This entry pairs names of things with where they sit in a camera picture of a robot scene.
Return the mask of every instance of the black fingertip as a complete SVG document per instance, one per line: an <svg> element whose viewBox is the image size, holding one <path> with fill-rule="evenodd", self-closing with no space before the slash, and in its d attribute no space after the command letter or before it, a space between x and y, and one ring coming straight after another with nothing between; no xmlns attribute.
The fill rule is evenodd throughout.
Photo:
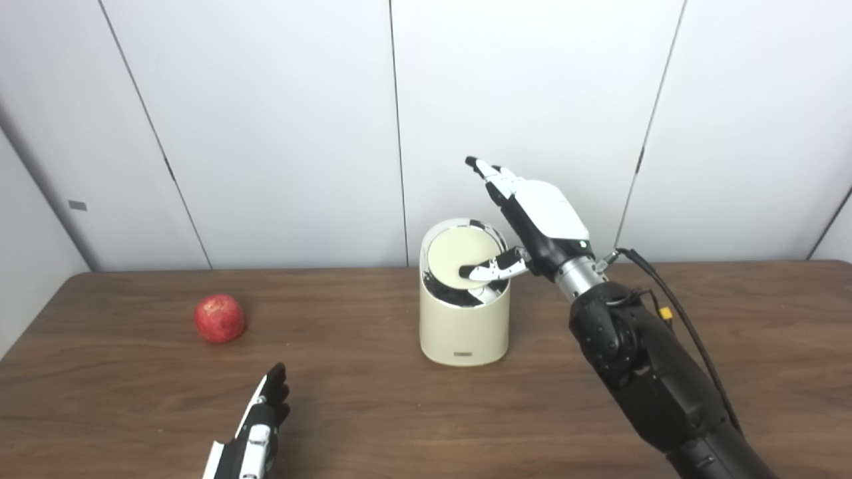
<svg viewBox="0 0 852 479"><path fill-rule="evenodd" d="M464 265L458 267L458 275L466 280L470 279L470 274L474 272L476 266Z"/></svg>

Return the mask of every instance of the white robotic hand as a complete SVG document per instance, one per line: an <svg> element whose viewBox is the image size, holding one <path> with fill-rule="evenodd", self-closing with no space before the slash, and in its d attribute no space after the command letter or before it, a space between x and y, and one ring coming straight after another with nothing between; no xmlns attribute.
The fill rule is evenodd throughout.
<svg viewBox="0 0 852 479"><path fill-rule="evenodd" d="M228 444L213 442L202 479L263 479L278 452L278 429L290 413L284 365L276 364L251 396Z"/></svg>
<svg viewBox="0 0 852 479"><path fill-rule="evenodd" d="M459 268L471 280L501 280L527 269L556 283L569 298L606 279L605 264L595 263L589 230L559 188L525 180L507 168L475 157L465 163L486 183L486 190L521 238L517 247L476 265Z"/></svg>

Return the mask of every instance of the black cable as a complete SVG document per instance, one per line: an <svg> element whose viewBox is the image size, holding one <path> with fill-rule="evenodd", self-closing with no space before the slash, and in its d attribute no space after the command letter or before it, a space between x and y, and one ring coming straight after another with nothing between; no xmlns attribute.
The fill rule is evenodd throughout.
<svg viewBox="0 0 852 479"><path fill-rule="evenodd" d="M667 319L663 318L662 314L660 313L660 311L662 311L662 308L659 306L659 300L657 299L657 295L656 295L656 294L654 294L654 293L653 293L653 290L651 290L651 289L649 289L649 290L647 290L647 291L645 291L645 292L647 292L648 294L650 294L650 295L651 295L651 301L653 302L653 310L654 310L654 312L657 314L657 316L658 316L661 320L663 320L663 322L665 323L665 325L669 327L669 331L674 332L674 331L675 331L675 329L674 329L674 327L672 327L671 320L667 320Z"/></svg>
<svg viewBox="0 0 852 479"><path fill-rule="evenodd" d="M719 395L722 397L722 403L725 406L725 409L728 410L728 416L731 419L731 424L736 428L737 431L742 434L742 429L740 428L740 420L737 418L736 413L734 412L734 406L731 404L731 400L728 398L728 393L725 392L725 388L722 385L722 379L719 378L719 373L716 371L716 367L713 366L713 360L710 358L710 354L707 353L707 349L704 347L704 344L701 342L701 338L698 335L698 331L695 330L695 326L692 324L692 320L689 319L687 312L683 309L681 302L677 300L675 293L669 289L669 286L663 281L663 278L657 273L657 270L651 266L651 263L645 260L636 250L627 250L625 248L617 248L616 251L625 255L628 259L636 264L639 268L642 269L648 276L650 276L654 282L657 283L657 286L663 293L669 298L671 301L671 305L675 307L675 311L681 317L681 321L683 325L687 328L689 332L689 336L692 338L693 343L695 343L695 347L698 349L699 354L701 355L701 359L704 360L704 364L707 367L707 372L710 374L710 378L713 383L716 385L716 389L719 390Z"/></svg>

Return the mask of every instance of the white wall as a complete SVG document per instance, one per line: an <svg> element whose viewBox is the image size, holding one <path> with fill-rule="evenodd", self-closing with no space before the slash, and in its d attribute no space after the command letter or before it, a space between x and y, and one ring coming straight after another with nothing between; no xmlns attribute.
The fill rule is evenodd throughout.
<svg viewBox="0 0 852 479"><path fill-rule="evenodd" d="M852 183L852 3L690 0L619 245L804 259Z"/></svg>
<svg viewBox="0 0 852 479"><path fill-rule="evenodd" d="M392 4L412 262L447 218L510 233L468 155L553 182L612 248L682 1Z"/></svg>
<svg viewBox="0 0 852 479"><path fill-rule="evenodd" d="M811 259L839 259L852 263L852 201L846 201Z"/></svg>
<svg viewBox="0 0 852 479"><path fill-rule="evenodd" d="M83 257L0 131L0 358Z"/></svg>
<svg viewBox="0 0 852 479"><path fill-rule="evenodd" d="M387 0L106 0L214 268L406 264Z"/></svg>
<svg viewBox="0 0 852 479"><path fill-rule="evenodd" d="M0 65L0 124L93 267L209 267L96 0L0 2Z"/></svg>

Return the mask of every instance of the robotic finger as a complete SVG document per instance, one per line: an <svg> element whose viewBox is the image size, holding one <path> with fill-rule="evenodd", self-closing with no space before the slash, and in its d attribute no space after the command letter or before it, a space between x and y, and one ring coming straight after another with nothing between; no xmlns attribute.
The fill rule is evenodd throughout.
<svg viewBox="0 0 852 479"><path fill-rule="evenodd" d="M531 258L527 250L516 246L477 265L462 266L458 269L458 275L474 281L507 280L526 273L529 261Z"/></svg>
<svg viewBox="0 0 852 479"><path fill-rule="evenodd" d="M257 385L234 438L213 442L202 479L263 479L278 452L278 431L290 413L285 399L290 388L281 363Z"/></svg>

